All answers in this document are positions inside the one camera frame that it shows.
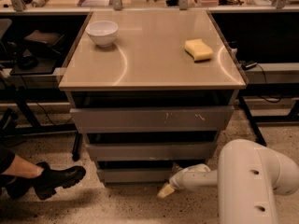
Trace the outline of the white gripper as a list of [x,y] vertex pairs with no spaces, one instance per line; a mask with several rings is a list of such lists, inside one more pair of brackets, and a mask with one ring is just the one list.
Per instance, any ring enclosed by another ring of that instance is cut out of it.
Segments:
[[206,183],[205,175],[210,172],[207,165],[201,163],[187,168],[180,168],[159,190],[157,196],[161,199],[172,194],[175,189],[195,190],[203,187]]

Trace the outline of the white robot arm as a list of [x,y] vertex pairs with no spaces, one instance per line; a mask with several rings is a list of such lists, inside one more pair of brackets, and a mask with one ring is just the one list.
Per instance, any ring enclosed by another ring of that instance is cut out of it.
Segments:
[[218,189],[220,224],[278,224],[275,197],[299,189],[299,166],[269,147],[237,139],[222,148],[215,170],[175,164],[158,196],[201,187]]

